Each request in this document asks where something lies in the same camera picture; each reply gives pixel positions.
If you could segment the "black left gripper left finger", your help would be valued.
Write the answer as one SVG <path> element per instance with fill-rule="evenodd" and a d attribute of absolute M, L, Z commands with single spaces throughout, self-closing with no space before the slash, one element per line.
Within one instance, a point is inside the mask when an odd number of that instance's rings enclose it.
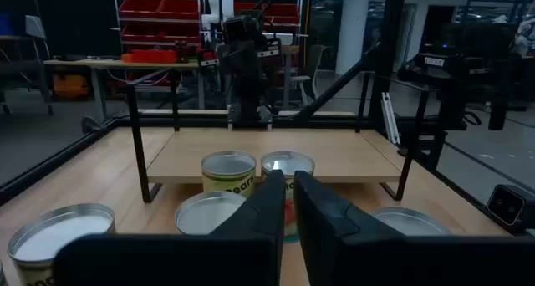
<path fill-rule="evenodd" d="M 283 248 L 285 177 L 258 191 L 208 235 L 94 234 L 53 259 L 57 285 L 277 285 Z"/>

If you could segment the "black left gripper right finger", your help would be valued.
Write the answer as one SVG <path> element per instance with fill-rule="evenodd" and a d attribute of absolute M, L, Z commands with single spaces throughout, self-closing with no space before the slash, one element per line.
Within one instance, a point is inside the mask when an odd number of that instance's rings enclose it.
<path fill-rule="evenodd" d="M 305 171 L 294 208 L 312 285 L 534 286 L 531 237 L 406 236 Z"/>

